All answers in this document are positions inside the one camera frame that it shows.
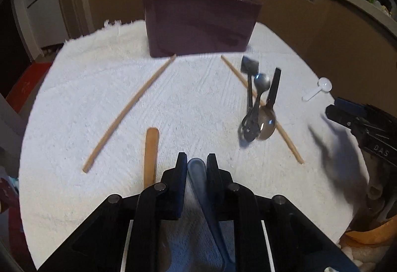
purple storage container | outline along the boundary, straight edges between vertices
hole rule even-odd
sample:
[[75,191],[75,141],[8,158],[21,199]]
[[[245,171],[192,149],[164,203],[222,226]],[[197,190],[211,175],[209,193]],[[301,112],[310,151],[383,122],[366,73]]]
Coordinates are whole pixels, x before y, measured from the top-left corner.
[[143,0],[152,57],[245,51],[256,0]]

black ladle handle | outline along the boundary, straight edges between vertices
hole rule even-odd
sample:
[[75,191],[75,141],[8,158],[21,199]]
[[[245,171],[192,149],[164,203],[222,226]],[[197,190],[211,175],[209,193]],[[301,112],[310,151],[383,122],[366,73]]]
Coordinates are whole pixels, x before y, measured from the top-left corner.
[[281,69],[276,67],[274,71],[273,80],[271,81],[269,94],[267,95],[267,100],[266,100],[266,107],[271,110],[273,109],[275,98],[277,96],[278,85],[280,83],[280,76],[281,76]]

spoon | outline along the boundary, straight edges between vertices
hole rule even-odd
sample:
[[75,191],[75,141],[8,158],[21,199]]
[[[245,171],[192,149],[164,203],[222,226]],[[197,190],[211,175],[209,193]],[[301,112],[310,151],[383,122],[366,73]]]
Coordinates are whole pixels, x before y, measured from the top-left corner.
[[252,142],[261,133],[261,128],[258,124],[259,102],[261,101],[261,95],[270,88],[270,78],[266,74],[259,73],[254,77],[254,84],[257,88],[257,98],[249,118],[243,123],[244,139],[247,142]]
[[215,217],[215,211],[207,195],[207,171],[204,161],[192,158],[187,163],[187,172],[193,185],[193,190],[204,214],[205,220],[214,238],[215,244],[222,257],[222,272],[236,272],[236,265],[230,258],[225,239],[219,222]]
[[305,96],[302,97],[303,101],[307,102],[320,91],[328,93],[330,90],[332,90],[332,83],[328,78],[320,78],[317,82],[317,85],[318,86],[313,91],[307,93]]
[[278,85],[280,83],[281,69],[278,67],[274,71],[273,80],[269,94],[267,95],[266,105],[259,109],[258,123],[261,128],[259,140],[268,139],[275,130],[276,117],[273,111],[275,98],[277,96]]

stack of utensils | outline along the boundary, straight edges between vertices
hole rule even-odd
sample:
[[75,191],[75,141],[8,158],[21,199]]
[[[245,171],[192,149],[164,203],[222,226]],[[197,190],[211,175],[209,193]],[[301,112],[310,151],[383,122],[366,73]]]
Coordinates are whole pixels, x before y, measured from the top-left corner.
[[[277,96],[278,86],[280,82],[281,69],[278,67],[274,71],[273,80],[264,73],[259,72],[259,62],[247,56],[243,56],[241,60],[240,71],[247,74],[247,115],[241,122],[241,129],[244,139],[252,142],[256,138],[260,140],[268,139],[275,130],[276,117],[273,106]],[[253,104],[252,78],[257,89],[257,98]],[[269,91],[267,95],[266,105],[260,106],[261,95]]]

table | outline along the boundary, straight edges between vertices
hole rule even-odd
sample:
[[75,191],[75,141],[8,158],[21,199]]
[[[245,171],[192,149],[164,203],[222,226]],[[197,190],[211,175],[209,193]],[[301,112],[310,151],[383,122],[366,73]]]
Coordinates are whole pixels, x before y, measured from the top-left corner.
[[[305,164],[296,161],[277,131],[269,140],[240,146],[237,130],[246,111],[246,89],[220,54],[203,54],[179,57],[166,69],[84,174],[99,139],[165,60],[149,57],[143,21],[107,25],[64,45],[37,95],[21,153],[21,215],[36,267],[108,195],[142,191],[144,138],[151,126],[160,131],[157,181],[174,167],[178,152],[188,159],[206,159],[214,152],[234,181],[257,195],[285,195],[331,240],[340,238],[353,204],[329,177],[335,178],[336,169],[338,178],[351,185],[357,176],[368,179],[357,141],[325,118],[325,107],[333,103],[330,94],[301,100],[318,78],[267,27],[255,26],[246,55],[259,60],[267,74],[282,69],[274,109]],[[242,54],[226,56],[239,69]],[[233,237],[229,223],[223,225],[228,242]],[[221,265],[189,180],[182,218],[164,224],[173,252],[170,271]]]

